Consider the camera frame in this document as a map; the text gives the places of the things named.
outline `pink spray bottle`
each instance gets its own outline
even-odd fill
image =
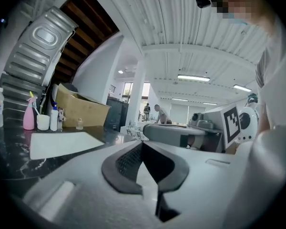
[[[31,97],[28,99],[29,104],[24,112],[24,117],[23,117],[23,129],[33,130],[35,127],[33,103],[36,101],[36,99],[37,97]]]

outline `man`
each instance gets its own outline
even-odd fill
[[[271,6],[265,0],[211,0],[217,12],[223,12],[230,18],[241,19],[249,24],[262,27],[269,35],[262,58],[256,69],[258,97],[260,104],[260,120],[256,136],[274,125],[280,125],[281,120],[272,113],[263,101],[263,87],[277,74],[280,69],[286,69],[286,30]]]
[[[151,108],[149,106],[149,103],[146,104],[146,106],[144,107],[144,114],[145,114],[145,120],[148,121],[149,119],[149,113],[151,111]]]
[[[171,121],[170,117],[168,116],[167,112],[165,111],[165,109],[160,108],[160,106],[157,104],[154,106],[154,109],[155,109],[155,111],[159,112],[156,124],[159,122],[159,120],[160,120],[161,124],[171,124],[172,123],[172,121]]]

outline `white cup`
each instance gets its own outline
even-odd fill
[[[44,114],[37,115],[37,128],[46,131],[50,126],[50,117]]]

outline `fluorescent light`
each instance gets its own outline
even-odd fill
[[[239,90],[246,91],[246,92],[252,92],[252,90],[251,90],[251,89],[249,89],[249,88],[245,88],[245,87],[243,87],[243,86],[234,85],[233,87],[234,87],[234,88],[237,88],[237,89],[239,89]]]
[[[180,99],[180,98],[172,98],[172,100],[188,101],[187,99]]]
[[[213,104],[213,103],[203,103],[203,104],[208,104],[208,105],[217,105],[217,104]]]
[[[185,75],[185,74],[179,74],[178,79],[196,80],[196,81],[203,81],[203,82],[208,82],[210,80],[209,77]]]

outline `marble countertop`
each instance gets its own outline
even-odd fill
[[[70,159],[109,146],[133,141],[134,138],[119,132],[108,130],[103,126],[84,127],[83,130],[104,143],[96,148],[69,155],[47,158],[30,159],[30,143],[32,133],[44,133],[39,130],[24,130],[22,121],[7,118],[0,128],[0,178],[1,179],[28,179],[46,176]],[[64,128],[64,132],[79,132],[75,128]]]

